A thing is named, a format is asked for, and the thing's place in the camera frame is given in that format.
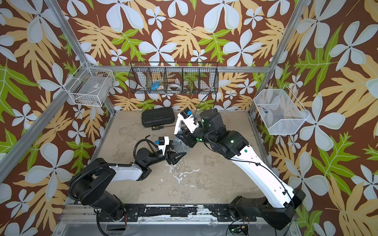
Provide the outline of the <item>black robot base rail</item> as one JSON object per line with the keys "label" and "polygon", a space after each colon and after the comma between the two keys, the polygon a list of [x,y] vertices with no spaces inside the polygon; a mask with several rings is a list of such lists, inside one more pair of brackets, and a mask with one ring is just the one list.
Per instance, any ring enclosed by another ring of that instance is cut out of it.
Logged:
{"label": "black robot base rail", "polygon": [[194,205],[145,205],[125,204],[120,222],[137,222],[147,217],[190,218],[205,216],[214,218],[217,222],[231,222],[242,215],[236,213],[230,204],[194,204]]}

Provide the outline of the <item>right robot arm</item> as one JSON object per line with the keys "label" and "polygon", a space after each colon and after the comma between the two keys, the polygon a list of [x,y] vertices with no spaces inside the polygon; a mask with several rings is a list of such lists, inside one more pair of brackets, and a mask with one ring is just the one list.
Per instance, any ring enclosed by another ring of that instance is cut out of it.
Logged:
{"label": "right robot arm", "polygon": [[197,119],[192,110],[186,108],[177,116],[174,134],[190,148],[199,142],[209,145],[212,151],[236,164],[262,191],[264,197],[261,198],[237,196],[229,204],[233,220],[261,217],[275,230],[289,229],[295,210],[306,194],[294,190],[274,174],[246,138],[226,128],[217,109],[205,110]]}

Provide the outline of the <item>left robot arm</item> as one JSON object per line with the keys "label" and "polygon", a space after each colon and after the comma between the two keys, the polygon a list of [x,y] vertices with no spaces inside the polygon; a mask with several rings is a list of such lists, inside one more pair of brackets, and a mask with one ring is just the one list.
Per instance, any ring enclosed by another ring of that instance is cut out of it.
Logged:
{"label": "left robot arm", "polygon": [[84,206],[91,206],[97,213],[104,212],[114,221],[126,215],[124,203],[106,189],[119,181],[142,181],[152,172],[150,166],[166,161],[177,164],[187,153],[177,152],[169,137],[159,137],[153,142],[139,140],[133,149],[134,162],[130,164],[108,163],[97,158],[76,174],[69,182],[68,197]]}

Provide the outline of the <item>clear blue spray bottle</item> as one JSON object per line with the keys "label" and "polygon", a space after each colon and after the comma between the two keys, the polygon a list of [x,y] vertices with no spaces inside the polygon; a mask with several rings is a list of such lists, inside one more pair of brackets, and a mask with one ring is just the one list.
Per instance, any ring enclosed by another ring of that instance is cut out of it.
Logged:
{"label": "clear blue spray bottle", "polygon": [[188,153],[190,148],[178,137],[173,139],[173,148],[177,153],[186,152]]}

